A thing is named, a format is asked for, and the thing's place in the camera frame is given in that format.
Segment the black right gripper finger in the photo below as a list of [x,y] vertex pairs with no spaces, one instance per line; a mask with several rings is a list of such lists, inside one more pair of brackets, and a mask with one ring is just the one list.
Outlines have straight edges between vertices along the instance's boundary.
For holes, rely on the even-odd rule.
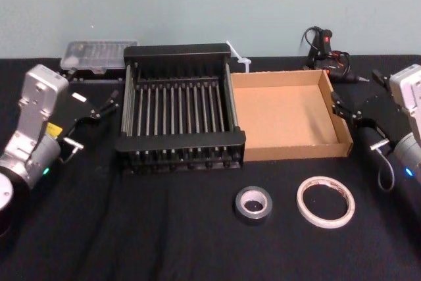
[[377,84],[381,85],[381,87],[383,87],[384,89],[390,89],[390,85],[389,85],[390,76],[386,76],[378,69],[374,69],[372,71],[372,78]]
[[354,113],[340,96],[335,92],[331,92],[330,97],[332,99],[332,112],[334,115],[342,118],[349,125],[358,125],[361,120],[361,115]]

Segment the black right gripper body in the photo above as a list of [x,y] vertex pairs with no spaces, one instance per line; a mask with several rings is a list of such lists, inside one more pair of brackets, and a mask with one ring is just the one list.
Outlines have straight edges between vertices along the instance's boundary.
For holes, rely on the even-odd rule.
[[392,151],[410,133],[406,114],[388,93],[380,93],[356,103],[354,110],[360,119],[353,124],[353,129],[369,128],[375,131],[381,138],[389,140]]

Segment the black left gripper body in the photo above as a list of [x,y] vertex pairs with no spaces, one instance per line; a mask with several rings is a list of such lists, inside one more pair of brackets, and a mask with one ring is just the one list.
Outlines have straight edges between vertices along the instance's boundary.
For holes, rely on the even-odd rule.
[[45,135],[41,139],[41,148],[54,147],[69,138],[82,124],[93,124],[99,120],[99,111],[86,97],[76,92],[67,92],[57,98],[53,111],[41,112],[45,125]]

